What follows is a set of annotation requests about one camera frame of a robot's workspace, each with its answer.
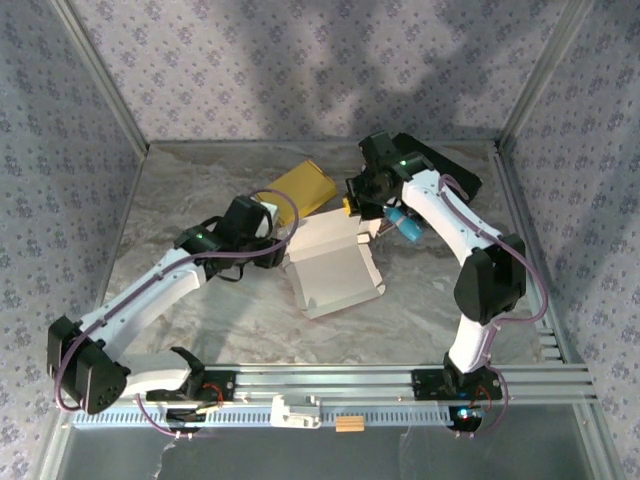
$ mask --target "glass panel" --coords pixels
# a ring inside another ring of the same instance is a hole
[[[75,429],[58,478],[493,480],[593,478],[571,406],[514,406],[474,440],[437,427],[337,434],[226,428],[174,442],[151,428]]]

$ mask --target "blue object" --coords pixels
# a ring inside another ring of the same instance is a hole
[[[417,242],[424,233],[415,221],[407,217],[398,208],[385,208],[384,214],[412,242]]]

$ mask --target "white cardboard box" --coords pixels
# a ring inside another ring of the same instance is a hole
[[[384,293],[367,245],[380,223],[349,217],[343,209],[300,221],[283,265],[305,316],[317,318]]]

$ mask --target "small wooden block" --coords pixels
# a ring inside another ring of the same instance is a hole
[[[364,417],[342,416],[336,418],[336,432],[364,432]]]

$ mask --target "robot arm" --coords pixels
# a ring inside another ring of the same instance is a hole
[[[524,242],[517,235],[503,236],[483,222],[441,181],[427,158],[419,153],[401,155],[385,132],[363,140],[360,149],[365,169],[347,180],[348,210],[365,219],[386,215],[414,240],[419,224],[426,222],[449,245],[462,267],[454,289],[462,315],[456,339],[445,355],[445,376],[452,390],[472,383],[485,373],[488,347],[495,335],[491,321],[513,310],[526,286],[524,266],[488,237],[500,238],[522,255]],[[443,195],[466,222],[447,205]],[[470,225],[489,235],[478,235]]]
[[[122,354],[162,312],[221,271],[248,261],[263,268],[279,265],[284,245],[276,247],[279,242],[271,238],[277,214],[275,205],[236,197],[223,217],[185,230],[174,248],[114,299],[77,323],[60,317],[49,328],[47,345],[47,370],[59,381],[57,387],[90,414],[123,395],[199,389],[192,380],[203,366],[182,348],[151,356]],[[275,247],[269,254],[247,254],[269,247]]]

